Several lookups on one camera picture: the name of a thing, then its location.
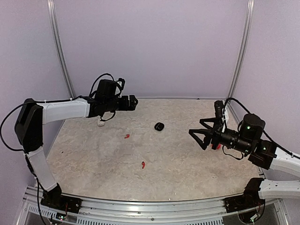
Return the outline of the white earbud charging case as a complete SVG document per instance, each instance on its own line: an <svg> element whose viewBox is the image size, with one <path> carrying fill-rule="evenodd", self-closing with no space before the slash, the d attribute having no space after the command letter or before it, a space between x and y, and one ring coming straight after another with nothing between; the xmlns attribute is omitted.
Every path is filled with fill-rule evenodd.
<svg viewBox="0 0 300 225"><path fill-rule="evenodd" d="M105 121L102 121L102 120L97 121L97 126L98 127L103 127L104 125L105 125Z"/></svg>

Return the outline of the black earbud charging case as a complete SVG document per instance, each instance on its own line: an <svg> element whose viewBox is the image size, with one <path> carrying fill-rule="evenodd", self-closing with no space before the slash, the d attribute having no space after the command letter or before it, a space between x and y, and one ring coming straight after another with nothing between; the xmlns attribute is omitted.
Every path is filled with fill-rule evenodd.
<svg viewBox="0 0 300 225"><path fill-rule="evenodd" d="M165 128L165 125L162 122L158 122L154 126L154 129L156 131L162 131L164 128Z"/></svg>

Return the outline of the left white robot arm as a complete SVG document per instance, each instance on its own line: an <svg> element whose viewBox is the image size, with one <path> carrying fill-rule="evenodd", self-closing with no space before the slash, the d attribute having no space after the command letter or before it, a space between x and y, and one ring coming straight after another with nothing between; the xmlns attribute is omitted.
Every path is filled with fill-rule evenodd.
<svg viewBox="0 0 300 225"><path fill-rule="evenodd" d="M124 96L125 80L100 80L96 90L87 96L54 101L35 101L28 98L22 105L15 124L15 133L25 158L37 181L48 192L47 200L53 207L62 208L66 199L61 195L43 150L43 125L73 118L102 118L105 113L134 111L138 100L134 95Z"/></svg>

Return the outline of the red earbud charging case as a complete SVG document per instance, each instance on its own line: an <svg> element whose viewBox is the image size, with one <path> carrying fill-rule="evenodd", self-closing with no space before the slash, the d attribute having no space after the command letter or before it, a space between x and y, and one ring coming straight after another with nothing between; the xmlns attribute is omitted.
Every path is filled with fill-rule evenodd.
<svg viewBox="0 0 300 225"><path fill-rule="evenodd" d="M211 144L211 148L212 148L213 150L218 150L218 149L221 148L221 144L218 144L218 145Z"/></svg>

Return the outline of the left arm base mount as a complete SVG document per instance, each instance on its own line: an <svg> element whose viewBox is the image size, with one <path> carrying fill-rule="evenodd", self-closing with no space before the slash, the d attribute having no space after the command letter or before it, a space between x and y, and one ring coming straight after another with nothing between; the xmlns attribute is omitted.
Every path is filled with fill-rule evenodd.
<svg viewBox="0 0 300 225"><path fill-rule="evenodd" d="M54 189L50 191L43 191L41 204L52 209L78 214L82 204L82 199L63 195L61 187L57 183Z"/></svg>

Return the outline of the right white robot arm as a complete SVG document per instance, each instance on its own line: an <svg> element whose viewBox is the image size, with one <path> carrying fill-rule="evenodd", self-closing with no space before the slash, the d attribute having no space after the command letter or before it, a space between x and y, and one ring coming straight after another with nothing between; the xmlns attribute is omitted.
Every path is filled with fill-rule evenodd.
<svg viewBox="0 0 300 225"><path fill-rule="evenodd" d="M300 175L300 156L284 150L271 139L263 140L265 121L257 115L248 113L244 116L239 130L228 129L220 118L201 119L203 129L191 129L189 134L205 150L222 145L242 153L244 158L265 170L277 170L296 177ZM250 208L258 199L283 198L298 199L300 182L298 180L274 181L252 178L240 197L240 204Z"/></svg>

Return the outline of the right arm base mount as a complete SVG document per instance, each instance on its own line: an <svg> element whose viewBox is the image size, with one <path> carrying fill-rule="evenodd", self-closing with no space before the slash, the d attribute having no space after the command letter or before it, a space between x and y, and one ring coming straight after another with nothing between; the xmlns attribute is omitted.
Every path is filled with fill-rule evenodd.
<svg viewBox="0 0 300 225"><path fill-rule="evenodd" d="M246 187L241 195L227 197L224 199L227 213L247 210L265 204L258 194L259 187Z"/></svg>

